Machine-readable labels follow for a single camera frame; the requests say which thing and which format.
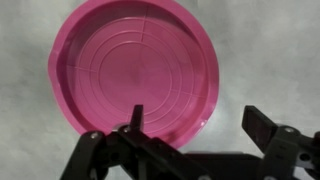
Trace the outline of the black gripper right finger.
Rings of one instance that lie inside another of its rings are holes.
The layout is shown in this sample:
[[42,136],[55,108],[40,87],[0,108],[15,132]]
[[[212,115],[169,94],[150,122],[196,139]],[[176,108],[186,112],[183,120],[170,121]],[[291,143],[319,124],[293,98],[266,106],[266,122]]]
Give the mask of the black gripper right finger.
[[264,154],[258,168],[259,180],[299,180],[296,167],[320,180],[320,132],[312,137],[288,125],[279,125],[255,106],[244,108],[242,128]]

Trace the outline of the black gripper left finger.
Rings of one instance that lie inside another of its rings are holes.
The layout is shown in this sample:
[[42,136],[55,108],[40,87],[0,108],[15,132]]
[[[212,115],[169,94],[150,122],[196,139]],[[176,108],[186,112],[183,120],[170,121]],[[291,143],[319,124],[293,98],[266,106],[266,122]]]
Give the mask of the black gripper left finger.
[[143,106],[135,105],[129,124],[105,135],[80,136],[60,180],[104,180],[121,166],[133,180],[210,180],[210,173],[159,138],[142,132]]

